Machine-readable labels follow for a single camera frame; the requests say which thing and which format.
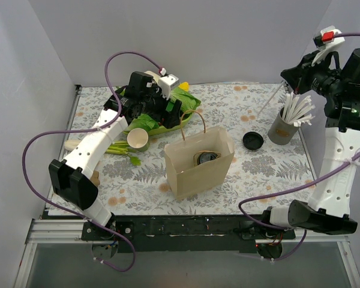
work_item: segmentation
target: brown paper bag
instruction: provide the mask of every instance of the brown paper bag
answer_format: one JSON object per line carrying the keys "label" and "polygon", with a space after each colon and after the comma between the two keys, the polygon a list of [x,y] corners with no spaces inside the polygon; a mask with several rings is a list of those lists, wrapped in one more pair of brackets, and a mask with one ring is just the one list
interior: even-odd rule
{"label": "brown paper bag", "polygon": [[[189,112],[196,111],[184,112],[181,120]],[[235,153],[235,144],[227,130],[223,127],[206,129],[203,116],[196,113],[203,120],[204,131],[185,138],[181,127],[183,140],[164,147],[167,180],[178,200],[222,184]],[[200,151],[215,151],[221,156],[195,166],[194,156]]]}

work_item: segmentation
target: glass panel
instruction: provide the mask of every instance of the glass panel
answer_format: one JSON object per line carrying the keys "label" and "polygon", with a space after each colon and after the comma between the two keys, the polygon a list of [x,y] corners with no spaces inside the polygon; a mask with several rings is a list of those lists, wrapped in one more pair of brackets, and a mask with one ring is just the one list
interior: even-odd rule
{"label": "glass panel", "polygon": [[[294,247],[283,244],[284,252]],[[337,243],[304,243],[269,263],[234,251],[138,253],[119,273],[93,261],[87,244],[39,244],[27,287],[350,287]],[[127,266],[130,254],[111,262]]]}

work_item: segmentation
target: paper cup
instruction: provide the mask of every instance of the paper cup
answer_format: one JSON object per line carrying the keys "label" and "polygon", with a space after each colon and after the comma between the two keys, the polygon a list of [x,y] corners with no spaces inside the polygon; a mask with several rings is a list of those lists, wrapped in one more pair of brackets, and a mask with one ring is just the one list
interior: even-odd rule
{"label": "paper cup", "polygon": [[128,133],[128,145],[140,152],[147,151],[149,148],[148,133],[141,128],[135,128]]}

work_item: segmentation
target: patterned table mat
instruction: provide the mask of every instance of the patterned table mat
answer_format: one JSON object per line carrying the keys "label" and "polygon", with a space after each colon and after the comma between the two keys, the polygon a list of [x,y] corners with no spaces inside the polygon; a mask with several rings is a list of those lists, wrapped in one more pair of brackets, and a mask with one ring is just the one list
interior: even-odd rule
{"label": "patterned table mat", "polygon": [[[164,146],[181,138],[179,130],[150,137],[151,145],[144,153],[136,154],[141,166],[133,166],[123,155],[105,154],[97,170],[100,172],[98,197],[115,215],[206,215],[240,214],[238,203],[246,198],[283,191],[312,181],[313,176],[298,133],[285,146],[273,144],[267,137],[286,95],[280,89],[257,118],[272,91],[278,84],[211,84],[191,85],[190,92],[202,101],[198,108],[207,127],[224,127],[235,141],[235,157],[224,184],[209,191],[177,201],[166,180]],[[88,128],[97,120],[103,104],[110,96],[108,88],[83,88],[74,117],[73,129]],[[201,131],[198,115],[185,126],[185,134]],[[249,151],[242,144],[248,131],[264,137],[258,151]],[[69,139],[82,139],[84,134],[72,134]],[[307,201],[314,188],[290,195],[258,200],[244,205],[252,214],[262,213],[270,205],[287,205],[293,199]],[[52,200],[74,209],[58,195]],[[51,207],[49,215],[69,215]]]}

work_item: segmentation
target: white wall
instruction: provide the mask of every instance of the white wall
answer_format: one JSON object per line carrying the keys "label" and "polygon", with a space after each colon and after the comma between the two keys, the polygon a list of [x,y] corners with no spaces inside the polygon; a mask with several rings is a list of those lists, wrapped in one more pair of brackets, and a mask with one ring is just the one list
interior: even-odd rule
{"label": "white wall", "polygon": [[[342,32],[359,32],[360,31],[360,0],[333,0],[325,13],[318,30],[327,26],[335,25],[336,28]],[[341,66],[343,66],[348,57],[355,48],[360,47],[360,38],[346,38],[343,47],[339,49]],[[315,49],[311,43],[306,53],[312,52]],[[307,141],[307,146],[317,174],[320,172],[320,167],[324,155],[324,130],[325,130],[325,115],[323,107],[325,99],[316,93],[311,93],[313,100],[317,107],[316,118],[313,120],[313,126],[305,127],[303,133]],[[360,273],[360,167],[355,176],[355,181],[352,187],[351,196],[351,218],[359,223],[357,232],[350,236],[350,245],[352,254],[355,258],[356,265]]]}
{"label": "white wall", "polygon": [[[21,154],[35,134],[65,128],[74,85],[27,0],[0,0],[0,287],[11,287],[31,218],[44,203],[26,186]],[[62,137],[38,141],[30,150],[31,181],[44,195],[48,163]]]}
{"label": "white wall", "polygon": [[[29,1],[73,82],[104,86],[103,65],[120,50],[143,52],[191,83],[279,82],[331,0]],[[115,84],[152,69],[135,56],[111,66]]]}

